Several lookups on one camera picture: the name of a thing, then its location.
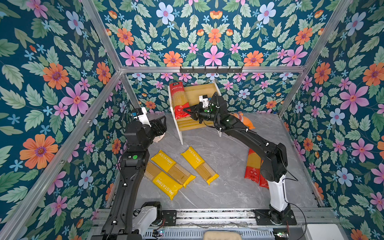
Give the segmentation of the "red spaghetti bag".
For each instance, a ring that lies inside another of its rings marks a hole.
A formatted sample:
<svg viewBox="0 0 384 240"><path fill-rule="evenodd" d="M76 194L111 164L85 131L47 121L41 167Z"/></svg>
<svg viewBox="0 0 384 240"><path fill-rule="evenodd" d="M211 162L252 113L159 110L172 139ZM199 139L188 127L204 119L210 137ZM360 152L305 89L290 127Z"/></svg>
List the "red spaghetti bag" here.
<svg viewBox="0 0 384 240"><path fill-rule="evenodd" d="M170 84L171 91L171 105L174 110L175 119L187 118L190 115L184 111L189 108L189 102L186 97L185 88L182 82L175 82Z"/></svg>
<svg viewBox="0 0 384 240"><path fill-rule="evenodd" d="M262 188L269 189L268 181L262 175L260 175L259 185Z"/></svg>
<svg viewBox="0 0 384 240"><path fill-rule="evenodd" d="M245 179L249 179L259 184L261 177L261 163L261 157L255 151L249 149L245 171Z"/></svg>

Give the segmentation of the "yellow pasta bag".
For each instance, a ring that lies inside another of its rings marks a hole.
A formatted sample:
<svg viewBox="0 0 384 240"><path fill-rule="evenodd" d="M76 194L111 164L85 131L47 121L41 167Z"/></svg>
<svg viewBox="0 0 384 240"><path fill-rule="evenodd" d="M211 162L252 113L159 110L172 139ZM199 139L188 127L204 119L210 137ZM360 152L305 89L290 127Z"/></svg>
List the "yellow pasta bag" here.
<svg viewBox="0 0 384 240"><path fill-rule="evenodd" d="M208 185L219 178L219 174L207 164L194 148L189 147L184 153L181 153L181 156L184 157Z"/></svg>
<svg viewBox="0 0 384 240"><path fill-rule="evenodd" d="M151 160L184 188L196 178L162 150L153 156Z"/></svg>
<svg viewBox="0 0 384 240"><path fill-rule="evenodd" d="M183 187L152 162L148 162L145 177L165 193L172 201Z"/></svg>

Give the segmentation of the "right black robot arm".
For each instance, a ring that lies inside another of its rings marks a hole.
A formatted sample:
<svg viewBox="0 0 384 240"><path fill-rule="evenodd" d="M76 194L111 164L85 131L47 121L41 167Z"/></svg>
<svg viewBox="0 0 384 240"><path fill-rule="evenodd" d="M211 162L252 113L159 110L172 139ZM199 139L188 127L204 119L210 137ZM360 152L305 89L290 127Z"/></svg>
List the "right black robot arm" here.
<svg viewBox="0 0 384 240"><path fill-rule="evenodd" d="M227 109L227 102L217 92L210 100L206 96L202 96L197 105L184 108L183 112L200 124L206 121L213 122L216 130L239 140L261 158L260 173L268 182L271 196L270 220L275 225L284 223L291 210L284 184L288 172L285 145L275 144L264 139L241 120L231 115Z"/></svg>

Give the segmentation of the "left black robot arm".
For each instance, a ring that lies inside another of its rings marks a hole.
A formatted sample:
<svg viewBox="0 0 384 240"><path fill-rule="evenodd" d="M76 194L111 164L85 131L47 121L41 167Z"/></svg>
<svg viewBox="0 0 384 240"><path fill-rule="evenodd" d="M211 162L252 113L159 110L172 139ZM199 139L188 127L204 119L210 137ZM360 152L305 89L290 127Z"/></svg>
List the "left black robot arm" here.
<svg viewBox="0 0 384 240"><path fill-rule="evenodd" d="M137 118L127 124L127 148L121 157L120 178L116 184L112 209L98 235L93 240L141 240L152 223L158 220L155 205L145 206L134 216L139 187L149 163L149 147L156 137L167 131L166 117L144 121Z"/></svg>

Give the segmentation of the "yellow wooden two-tier shelf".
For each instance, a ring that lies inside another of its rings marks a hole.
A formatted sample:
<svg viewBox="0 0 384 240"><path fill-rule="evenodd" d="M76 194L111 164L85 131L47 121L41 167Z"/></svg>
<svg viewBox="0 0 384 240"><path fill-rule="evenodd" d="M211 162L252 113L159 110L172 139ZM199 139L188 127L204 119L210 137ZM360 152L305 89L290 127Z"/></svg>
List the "yellow wooden two-tier shelf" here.
<svg viewBox="0 0 384 240"><path fill-rule="evenodd" d="M204 128L203 120L211 120L214 108L210 100L221 93L216 83L185 87L176 82L168 86L168 91L170 110L183 145L183 132Z"/></svg>

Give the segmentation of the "pink round alarm clock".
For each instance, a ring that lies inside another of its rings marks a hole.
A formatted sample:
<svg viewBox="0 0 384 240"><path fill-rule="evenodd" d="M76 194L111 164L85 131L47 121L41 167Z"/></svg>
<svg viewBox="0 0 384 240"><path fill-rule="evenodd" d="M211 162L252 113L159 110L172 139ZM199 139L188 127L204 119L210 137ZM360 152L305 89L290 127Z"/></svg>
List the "pink round alarm clock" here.
<svg viewBox="0 0 384 240"><path fill-rule="evenodd" d="M153 139L153 142L154 143L158 143L159 141L161 141L163 138L164 138L165 134L162 134L160 136L156 136L154 139Z"/></svg>

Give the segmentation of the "orange fish plush toy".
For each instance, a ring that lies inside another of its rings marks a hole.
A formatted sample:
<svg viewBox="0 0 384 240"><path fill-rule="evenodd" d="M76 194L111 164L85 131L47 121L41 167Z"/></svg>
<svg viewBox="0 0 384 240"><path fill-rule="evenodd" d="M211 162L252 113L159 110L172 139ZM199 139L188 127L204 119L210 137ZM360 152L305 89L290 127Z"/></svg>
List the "orange fish plush toy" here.
<svg viewBox="0 0 384 240"><path fill-rule="evenodd" d="M238 113L230 113L232 116L238 118L246 127L248 127L250 130L253 130L255 129L253 123L251 122L251 120L249 118L247 118L246 116L244 116L244 114L242 112L238 112Z"/></svg>

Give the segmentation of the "beige padded object bottom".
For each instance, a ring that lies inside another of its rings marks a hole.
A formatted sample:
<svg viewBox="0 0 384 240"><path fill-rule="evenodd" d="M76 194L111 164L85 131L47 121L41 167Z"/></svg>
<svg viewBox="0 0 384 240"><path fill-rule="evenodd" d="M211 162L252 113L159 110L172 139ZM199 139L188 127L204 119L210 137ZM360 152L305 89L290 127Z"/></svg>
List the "beige padded object bottom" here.
<svg viewBox="0 0 384 240"><path fill-rule="evenodd" d="M242 236L237 232L207 231L203 235L203 240L242 240Z"/></svg>

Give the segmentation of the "white box bottom right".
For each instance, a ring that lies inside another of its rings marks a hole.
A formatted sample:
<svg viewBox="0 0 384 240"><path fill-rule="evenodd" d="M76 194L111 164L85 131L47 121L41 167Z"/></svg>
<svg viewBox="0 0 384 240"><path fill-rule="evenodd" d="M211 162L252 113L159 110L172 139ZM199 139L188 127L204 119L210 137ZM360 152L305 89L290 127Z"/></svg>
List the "white box bottom right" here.
<svg viewBox="0 0 384 240"><path fill-rule="evenodd" d="M343 240L344 236L336 224L308 224L306 240Z"/></svg>

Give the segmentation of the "black wall hook rail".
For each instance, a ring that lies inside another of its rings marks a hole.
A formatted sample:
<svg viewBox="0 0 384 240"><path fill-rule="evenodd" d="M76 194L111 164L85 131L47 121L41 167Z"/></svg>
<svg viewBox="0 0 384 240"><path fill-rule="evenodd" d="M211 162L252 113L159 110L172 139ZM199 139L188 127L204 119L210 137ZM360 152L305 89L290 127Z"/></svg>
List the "black wall hook rail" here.
<svg viewBox="0 0 384 240"><path fill-rule="evenodd" d="M243 67L180 67L180 73L186 74L236 74L242 73Z"/></svg>

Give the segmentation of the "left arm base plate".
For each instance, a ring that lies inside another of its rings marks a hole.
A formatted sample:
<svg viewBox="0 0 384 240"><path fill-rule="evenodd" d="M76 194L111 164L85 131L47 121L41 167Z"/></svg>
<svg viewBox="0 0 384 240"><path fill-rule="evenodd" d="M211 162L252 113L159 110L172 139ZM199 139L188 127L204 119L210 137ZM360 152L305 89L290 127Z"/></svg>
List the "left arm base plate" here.
<svg viewBox="0 0 384 240"><path fill-rule="evenodd" d="M156 211L155 221L151 223L151 227L174 227L176 226L177 214L176 210Z"/></svg>

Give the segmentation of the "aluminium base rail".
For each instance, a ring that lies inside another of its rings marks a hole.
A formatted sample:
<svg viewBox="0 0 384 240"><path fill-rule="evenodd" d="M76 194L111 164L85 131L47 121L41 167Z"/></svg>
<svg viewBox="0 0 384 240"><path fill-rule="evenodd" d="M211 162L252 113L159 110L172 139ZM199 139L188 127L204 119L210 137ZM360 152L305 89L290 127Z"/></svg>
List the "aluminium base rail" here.
<svg viewBox="0 0 384 240"><path fill-rule="evenodd" d="M178 212L175 227L191 226L207 228L209 226L239 226L241 228L261 227L257 225L252 210L264 209L174 209ZM291 206L297 225L304 224L336 224L340 221L331 208L297 208Z"/></svg>

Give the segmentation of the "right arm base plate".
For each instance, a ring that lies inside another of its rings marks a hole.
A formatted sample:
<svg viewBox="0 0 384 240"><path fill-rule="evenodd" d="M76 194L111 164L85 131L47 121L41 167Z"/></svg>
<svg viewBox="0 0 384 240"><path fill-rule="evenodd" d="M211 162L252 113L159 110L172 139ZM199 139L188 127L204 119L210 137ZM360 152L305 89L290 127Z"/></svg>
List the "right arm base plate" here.
<svg viewBox="0 0 384 240"><path fill-rule="evenodd" d="M258 226L296 226L297 221L291 209L277 212L275 210L252 210Z"/></svg>

